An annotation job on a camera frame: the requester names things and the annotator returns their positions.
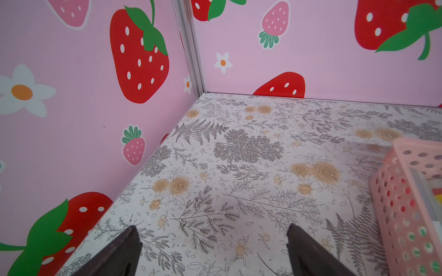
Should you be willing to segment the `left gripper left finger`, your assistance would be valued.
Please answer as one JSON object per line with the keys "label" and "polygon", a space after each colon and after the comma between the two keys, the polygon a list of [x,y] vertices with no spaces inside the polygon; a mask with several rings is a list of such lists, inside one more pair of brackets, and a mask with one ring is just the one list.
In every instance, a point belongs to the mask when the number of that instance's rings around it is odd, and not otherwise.
{"label": "left gripper left finger", "polygon": [[142,250],[136,226],[131,225],[77,270],[75,276],[134,276]]}

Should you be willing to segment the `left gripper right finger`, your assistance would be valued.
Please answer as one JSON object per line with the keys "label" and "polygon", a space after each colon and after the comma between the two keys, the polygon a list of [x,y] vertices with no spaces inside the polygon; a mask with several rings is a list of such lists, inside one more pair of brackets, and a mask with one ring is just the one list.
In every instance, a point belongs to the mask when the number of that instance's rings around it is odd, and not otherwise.
{"label": "left gripper right finger", "polygon": [[287,231],[287,249],[295,276],[354,276],[331,253],[295,224]]}

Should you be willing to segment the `white plastic wrap roll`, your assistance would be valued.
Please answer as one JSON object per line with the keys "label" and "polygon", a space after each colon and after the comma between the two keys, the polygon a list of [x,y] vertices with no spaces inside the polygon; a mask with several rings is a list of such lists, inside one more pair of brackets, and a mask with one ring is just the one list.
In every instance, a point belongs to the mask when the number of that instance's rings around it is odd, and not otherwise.
{"label": "white plastic wrap roll", "polygon": [[431,220],[441,223],[442,179],[437,177],[428,179],[421,171],[417,171],[416,169],[411,169],[410,171]]}

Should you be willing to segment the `pink perforated plastic basket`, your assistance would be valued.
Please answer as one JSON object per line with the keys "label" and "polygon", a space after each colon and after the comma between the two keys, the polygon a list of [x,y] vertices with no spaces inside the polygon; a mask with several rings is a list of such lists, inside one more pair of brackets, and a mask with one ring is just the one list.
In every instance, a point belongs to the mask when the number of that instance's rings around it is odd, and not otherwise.
{"label": "pink perforated plastic basket", "polygon": [[369,183],[387,264],[392,276],[439,276],[442,223],[431,220],[411,169],[442,178],[442,144],[395,139]]}

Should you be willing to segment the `floral patterned table mat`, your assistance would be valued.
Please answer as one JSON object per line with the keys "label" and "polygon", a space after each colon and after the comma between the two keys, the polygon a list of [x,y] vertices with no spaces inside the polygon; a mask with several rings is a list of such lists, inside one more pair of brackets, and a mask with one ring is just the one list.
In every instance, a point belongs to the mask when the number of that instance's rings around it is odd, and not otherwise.
{"label": "floral patterned table mat", "polygon": [[206,94],[59,275],[134,225],[139,276],[290,276],[296,224],[356,275],[386,276],[369,181],[398,138],[441,141],[441,109]]}

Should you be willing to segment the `left aluminium corner post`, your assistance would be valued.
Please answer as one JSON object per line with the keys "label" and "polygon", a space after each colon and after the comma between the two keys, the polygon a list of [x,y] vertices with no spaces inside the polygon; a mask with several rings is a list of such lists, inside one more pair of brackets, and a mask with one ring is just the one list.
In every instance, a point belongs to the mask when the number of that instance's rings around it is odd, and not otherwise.
{"label": "left aluminium corner post", "polygon": [[191,1],[173,0],[173,4],[196,98],[199,99],[207,93],[207,88],[193,22]]}

